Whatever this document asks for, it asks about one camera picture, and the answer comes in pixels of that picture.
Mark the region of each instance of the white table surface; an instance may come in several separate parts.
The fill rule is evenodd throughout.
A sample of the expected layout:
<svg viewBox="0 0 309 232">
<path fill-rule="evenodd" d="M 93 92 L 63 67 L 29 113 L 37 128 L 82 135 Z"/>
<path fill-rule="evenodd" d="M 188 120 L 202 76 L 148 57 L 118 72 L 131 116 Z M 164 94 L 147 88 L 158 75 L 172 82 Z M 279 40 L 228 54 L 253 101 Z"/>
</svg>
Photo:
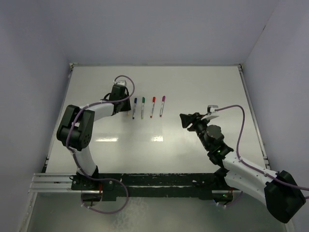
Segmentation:
<svg viewBox="0 0 309 232">
<path fill-rule="evenodd" d="M 90 150 L 100 173 L 213 173 L 213 165 L 195 132 L 182 128 L 180 113 L 205 113 L 207 105 L 224 107 L 240 104 L 246 122 L 240 154 L 265 166 L 249 105 L 236 66 L 229 67 L 74 67 L 61 111 L 67 105 L 97 102 L 112 89 L 118 75 L 130 76 L 136 85 L 131 98 L 138 98 L 136 118 L 132 111 L 103 118 L 94 124 Z M 162 96 L 166 96 L 162 118 Z M 150 118 L 152 97 L 156 97 Z M 141 98 L 145 97 L 144 119 L 140 118 Z M 222 128 L 225 142 L 236 148 L 241 126 L 240 109 L 220 112 L 211 124 Z M 76 166 L 69 151 L 53 135 L 47 173 L 74 173 Z"/>
</svg>

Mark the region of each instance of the gray wall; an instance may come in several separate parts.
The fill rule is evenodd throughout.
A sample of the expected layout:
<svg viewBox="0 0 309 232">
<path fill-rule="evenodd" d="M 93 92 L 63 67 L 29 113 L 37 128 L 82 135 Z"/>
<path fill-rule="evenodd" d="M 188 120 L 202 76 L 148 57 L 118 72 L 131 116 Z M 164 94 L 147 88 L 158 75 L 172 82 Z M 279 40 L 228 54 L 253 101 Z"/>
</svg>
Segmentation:
<svg viewBox="0 0 309 232">
<path fill-rule="evenodd" d="M 309 1 L 282 1 L 244 64 L 271 167 L 309 186 Z M 294 217 L 309 230 L 309 206 Z"/>
<path fill-rule="evenodd" d="M 15 232 L 40 172 L 69 64 L 37 3 L 0 3 L 0 230 Z"/>
<path fill-rule="evenodd" d="M 37 0 L 70 62 L 237 64 L 279 0 Z"/>
</svg>

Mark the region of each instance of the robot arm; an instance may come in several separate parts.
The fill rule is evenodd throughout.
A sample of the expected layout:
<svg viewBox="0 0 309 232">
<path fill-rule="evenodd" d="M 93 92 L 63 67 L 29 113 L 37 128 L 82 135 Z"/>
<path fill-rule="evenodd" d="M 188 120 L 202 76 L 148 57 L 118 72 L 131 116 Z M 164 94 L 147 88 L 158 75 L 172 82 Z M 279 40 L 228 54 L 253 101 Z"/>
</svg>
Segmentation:
<svg viewBox="0 0 309 232">
<path fill-rule="evenodd" d="M 183 128 L 195 131 L 207 156 L 213 164 L 219 165 L 224 180 L 232 188 L 237 188 L 266 205 L 268 211 L 279 221 L 287 223 L 306 203 L 299 189 L 278 183 L 276 180 L 297 186 L 293 177 L 286 171 L 275 172 L 260 167 L 244 158 L 224 143 L 221 128 L 209 125 L 211 119 L 218 117 L 217 106 L 208 106 L 208 113 L 200 115 L 180 114 Z"/>
<path fill-rule="evenodd" d="M 107 94 L 101 101 L 117 101 L 126 98 L 128 95 L 126 81 L 120 81 L 113 85 L 112 92 Z M 64 146 L 66 145 L 66 139 L 72 122 L 82 108 L 83 107 L 75 105 L 69 105 L 66 108 L 57 131 L 57 139 L 60 140 Z M 129 110 L 131 110 L 131 106 L 130 100 L 128 99 L 118 103 L 94 105 L 83 111 L 80 115 L 70 136 L 69 146 L 75 151 L 76 159 L 87 175 L 96 176 L 98 174 L 98 167 L 93 162 L 89 149 L 94 122 L 107 116 L 113 116 L 121 111 Z"/>
</svg>

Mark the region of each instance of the black metal base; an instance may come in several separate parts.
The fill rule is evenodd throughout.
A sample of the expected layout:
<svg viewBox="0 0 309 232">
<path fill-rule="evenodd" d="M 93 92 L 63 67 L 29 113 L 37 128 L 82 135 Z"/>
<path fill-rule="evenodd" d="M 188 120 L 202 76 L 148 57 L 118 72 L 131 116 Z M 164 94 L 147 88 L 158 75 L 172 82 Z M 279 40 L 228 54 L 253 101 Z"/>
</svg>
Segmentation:
<svg viewBox="0 0 309 232">
<path fill-rule="evenodd" d="M 199 198 L 212 200 L 222 194 L 213 195 L 213 190 L 226 190 L 230 187 L 225 183 L 219 169 L 214 174 L 98 174 L 96 178 L 113 178 L 121 181 L 128 189 L 130 197 L 173 197 Z M 71 176 L 72 190 L 99 190 L 103 185 L 102 201 L 116 201 L 117 197 L 125 197 L 123 187 L 114 181 L 91 181 L 77 173 Z"/>
</svg>

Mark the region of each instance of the cable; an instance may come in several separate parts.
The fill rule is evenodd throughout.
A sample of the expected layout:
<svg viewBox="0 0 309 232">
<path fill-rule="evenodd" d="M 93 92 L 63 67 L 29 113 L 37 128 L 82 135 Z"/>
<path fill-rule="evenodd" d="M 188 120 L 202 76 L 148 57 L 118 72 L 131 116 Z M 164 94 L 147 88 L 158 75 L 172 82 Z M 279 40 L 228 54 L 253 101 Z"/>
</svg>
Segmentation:
<svg viewBox="0 0 309 232">
<path fill-rule="evenodd" d="M 242 160 L 242 158 L 241 158 L 241 156 L 239 154 L 239 143 L 240 143 L 240 139 L 241 139 L 241 136 L 242 136 L 243 128 L 244 128 L 244 125 L 245 125 L 245 110 L 240 105 L 230 105 L 230 106 L 226 106 L 226 107 L 223 107 L 223 108 L 220 108 L 220 109 L 215 109 L 215 111 L 222 111 L 222 110 L 230 109 L 230 108 L 233 108 L 233 107 L 238 107 L 242 111 L 242 124 L 241 124 L 241 129 L 240 129 L 240 132 L 239 132 L 239 137 L 238 137 L 237 145 L 236 145 L 236 154 L 237 154 L 237 157 L 238 157 L 239 161 L 241 163 L 243 163 L 245 166 L 247 166 L 248 168 L 251 168 L 251 169 L 257 171 L 257 172 L 259 172 L 259 173 L 261 173 L 261 174 L 263 174 L 263 175 L 273 179 L 274 181 L 277 181 L 278 183 L 280 183 L 282 185 L 285 185 L 285 186 L 288 186 L 288 187 L 291 187 L 291 188 L 294 188 L 294 189 L 300 189 L 300 190 L 309 191 L 309 188 L 307 188 L 307 187 L 296 186 L 296 185 L 292 185 L 292 184 L 283 182 L 281 180 L 278 180 L 277 178 L 273 177 L 272 175 L 270 175 L 268 173 L 265 173 L 262 170 L 260 170 L 258 168 L 255 168 L 255 167 L 247 164 L 245 161 Z"/>
<path fill-rule="evenodd" d="M 126 98 L 123 98 L 123 99 L 121 99 L 121 100 L 116 100 L 116 101 L 103 101 L 103 102 L 102 102 L 102 101 L 99 101 L 99 102 L 95 102 L 95 103 L 89 104 L 89 105 L 85 106 L 84 108 L 82 108 L 82 109 L 77 113 L 75 119 L 73 120 L 72 126 L 71 126 L 71 128 L 70 128 L 70 131 L 69 131 L 69 134 L 68 134 L 68 137 L 67 137 L 67 140 L 66 140 L 66 148 L 72 153 L 73 159 L 74 159 L 74 161 L 75 161 L 75 164 L 76 164 L 77 168 L 83 173 L 84 176 L 86 176 L 88 179 L 93 180 L 93 181 L 114 181 L 114 182 L 117 182 L 117 183 L 119 183 L 122 187 L 124 187 L 124 189 L 125 189 L 125 191 L 126 191 L 126 202 L 124 203 L 124 205 L 123 205 L 122 207 L 120 207 L 119 209 L 117 209 L 117 210 L 115 210 L 115 211 L 110 211 L 110 212 L 100 211 L 100 210 L 91 208 L 90 206 L 86 206 L 86 205 L 84 204 L 83 200 L 82 200 L 83 206 L 87 207 L 88 209 L 90 209 L 90 210 L 92 210 L 92 211 L 95 211 L 95 212 L 101 213 L 101 214 L 115 214 L 115 213 L 118 213 L 119 211 L 121 211 L 122 209 L 124 209 L 125 206 L 127 205 L 128 201 L 129 201 L 129 192 L 128 192 L 126 186 L 125 186 L 122 182 L 120 182 L 119 180 L 112 179 L 112 178 L 96 179 L 96 178 L 92 178 L 91 176 L 89 176 L 89 175 L 82 169 L 82 167 L 80 166 L 80 164 L 79 164 L 79 162 L 78 162 L 78 160 L 77 160 L 77 158 L 76 158 L 75 151 L 74 151 L 71 147 L 69 147 L 69 141 L 70 141 L 70 137 L 71 137 L 71 135 L 72 135 L 74 126 L 75 126 L 75 124 L 76 124 L 76 122 L 77 122 L 79 116 L 82 114 L 82 112 L 83 112 L 84 110 L 88 109 L 88 108 L 91 107 L 91 106 L 95 106 L 95 105 L 106 104 L 106 103 L 118 103 L 118 102 L 123 102 L 123 101 L 128 100 L 128 99 L 134 94 L 134 91 L 135 91 L 135 84 L 134 84 L 134 82 L 132 81 L 132 79 L 131 79 L 130 77 L 128 77 L 128 76 L 120 75 L 120 76 L 118 76 L 118 77 L 116 77 L 116 78 L 114 79 L 114 82 L 116 82 L 116 80 L 117 80 L 118 78 L 120 78 L 120 77 L 125 77 L 125 78 L 127 78 L 127 79 L 132 83 L 132 85 L 133 85 L 132 93 L 131 93 L 129 96 L 127 96 Z"/>
<path fill-rule="evenodd" d="M 100 99 L 100 101 L 108 101 L 107 97 L 110 96 L 111 93 L 108 93 L 104 96 L 104 98 Z"/>
<path fill-rule="evenodd" d="M 219 204 L 219 203 L 216 203 L 216 204 L 219 205 L 219 206 L 222 206 L 223 208 L 231 207 L 231 206 L 235 205 L 241 199 L 242 195 L 243 195 L 243 191 L 241 191 L 240 194 L 238 195 L 238 197 L 229 204 Z"/>
</svg>

